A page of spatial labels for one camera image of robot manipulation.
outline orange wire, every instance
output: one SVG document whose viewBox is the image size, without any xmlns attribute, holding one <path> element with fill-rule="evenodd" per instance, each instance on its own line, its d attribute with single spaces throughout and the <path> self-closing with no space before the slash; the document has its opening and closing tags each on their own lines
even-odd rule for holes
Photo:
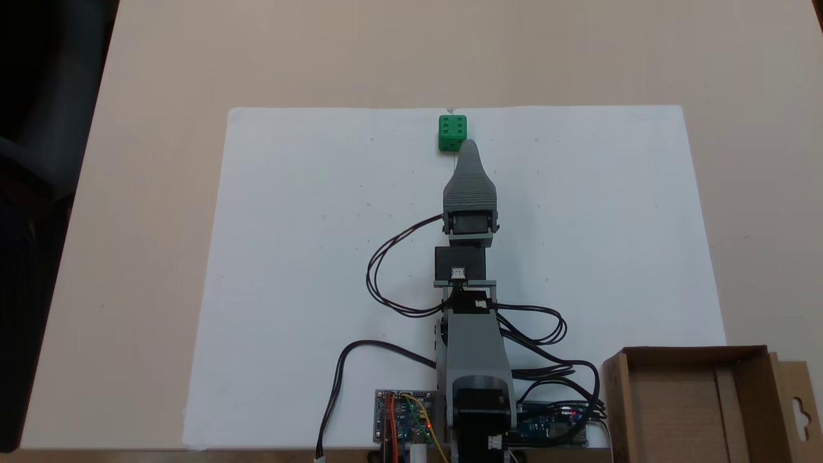
<svg viewBox="0 0 823 463">
<path fill-rule="evenodd" d="M 398 424 L 394 418 L 394 404 L 395 404 L 395 397 L 394 393 L 390 394 L 392 398 L 392 404 L 388 407 L 388 419 L 390 420 L 391 429 L 392 429 L 392 461 L 394 463 L 398 463 Z"/>
</svg>

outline brown cardboard box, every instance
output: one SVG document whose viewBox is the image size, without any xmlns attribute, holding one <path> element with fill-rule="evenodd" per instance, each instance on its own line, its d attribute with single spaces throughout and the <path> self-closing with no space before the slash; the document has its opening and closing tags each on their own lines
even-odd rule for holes
<svg viewBox="0 0 823 463">
<path fill-rule="evenodd" d="M 806 364 L 765 346 L 623 348 L 603 380 L 615 462 L 823 461 Z M 805 442 L 794 398 L 809 418 Z"/>
</svg>

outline robotic arm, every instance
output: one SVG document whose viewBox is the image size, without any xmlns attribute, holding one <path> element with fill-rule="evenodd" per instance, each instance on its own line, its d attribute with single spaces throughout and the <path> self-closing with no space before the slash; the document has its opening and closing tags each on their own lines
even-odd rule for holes
<svg viewBox="0 0 823 463">
<path fill-rule="evenodd" d="M 486 248 L 499 228 L 497 192 L 472 140 L 461 146 L 444 189 L 443 220 L 449 246 L 435 248 L 435 286 L 449 304 L 435 342 L 446 428 L 436 431 L 452 443 L 453 463 L 508 462 L 503 435 L 517 427 L 514 383 L 491 308 L 496 282 L 486 279 Z"/>
</svg>

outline blue circuit board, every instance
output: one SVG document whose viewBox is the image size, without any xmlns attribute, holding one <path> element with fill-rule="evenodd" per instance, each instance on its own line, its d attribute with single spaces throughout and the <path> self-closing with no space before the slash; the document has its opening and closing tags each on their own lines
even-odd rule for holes
<svg viewBox="0 0 823 463">
<path fill-rule="evenodd" d="M 386 420 L 388 419 L 386 399 L 391 395 L 394 398 L 394 422 L 398 433 L 398 442 L 429 443 L 431 430 L 425 422 L 420 406 L 412 401 L 403 399 L 403 394 L 409 394 L 418 399 L 424 406 L 430 419 L 435 419 L 435 393 L 433 391 L 386 391 L 374 392 L 374 429 L 372 438 L 379 442 L 385 436 Z"/>
<path fill-rule="evenodd" d="M 523 402 L 517 405 L 519 414 L 546 407 L 546 402 Z M 540 444 L 562 437 L 580 419 L 580 412 L 570 407 L 561 407 L 518 423 L 518 435 L 510 435 L 509 442 L 516 444 Z M 575 434 L 568 445 L 585 447 L 588 444 L 586 428 Z"/>
</svg>

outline white connector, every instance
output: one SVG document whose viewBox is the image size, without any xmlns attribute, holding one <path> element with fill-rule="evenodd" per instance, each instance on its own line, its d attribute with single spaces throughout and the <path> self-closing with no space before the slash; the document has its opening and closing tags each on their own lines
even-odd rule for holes
<svg viewBox="0 0 823 463">
<path fill-rule="evenodd" d="M 503 449 L 503 435 L 489 436 L 489 450 Z"/>
<path fill-rule="evenodd" d="M 426 444 L 411 444 L 409 446 L 409 463 L 425 463 Z"/>
<path fill-rule="evenodd" d="M 466 268 L 465 267 L 452 267 L 452 280 L 465 280 L 466 279 Z"/>
</svg>

